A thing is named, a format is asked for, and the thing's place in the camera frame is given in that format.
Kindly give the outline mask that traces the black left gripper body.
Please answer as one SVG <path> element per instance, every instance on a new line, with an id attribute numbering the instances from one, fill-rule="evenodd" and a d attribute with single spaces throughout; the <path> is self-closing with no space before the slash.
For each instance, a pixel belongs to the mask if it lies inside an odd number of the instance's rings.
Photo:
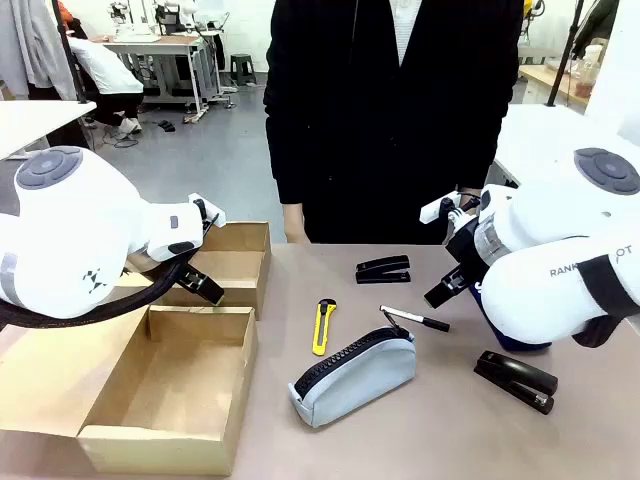
<path id="1" fill-rule="evenodd" d="M 189 292 L 206 292 L 210 279 L 197 268 L 186 264 L 181 269 L 176 283 Z"/>

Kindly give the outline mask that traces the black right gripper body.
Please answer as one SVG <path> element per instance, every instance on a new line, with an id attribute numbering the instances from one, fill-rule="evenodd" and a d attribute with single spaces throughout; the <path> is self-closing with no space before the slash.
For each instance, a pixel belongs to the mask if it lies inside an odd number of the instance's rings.
<path id="1" fill-rule="evenodd" d="M 457 262 L 457 266 L 450 272 L 453 278 L 464 281 L 481 281 L 484 278 L 484 260 L 474 243 L 477 226 L 476 218 L 470 220 L 453 234 L 446 245 L 447 252 Z"/>

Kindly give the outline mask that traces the person's right hand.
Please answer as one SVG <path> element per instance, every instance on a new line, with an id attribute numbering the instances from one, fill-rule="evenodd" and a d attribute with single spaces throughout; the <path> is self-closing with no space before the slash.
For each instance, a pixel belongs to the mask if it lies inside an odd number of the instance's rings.
<path id="1" fill-rule="evenodd" d="M 288 243 L 310 244 L 304 228 L 304 214 L 301 204 L 283 204 L 284 234 Z"/>

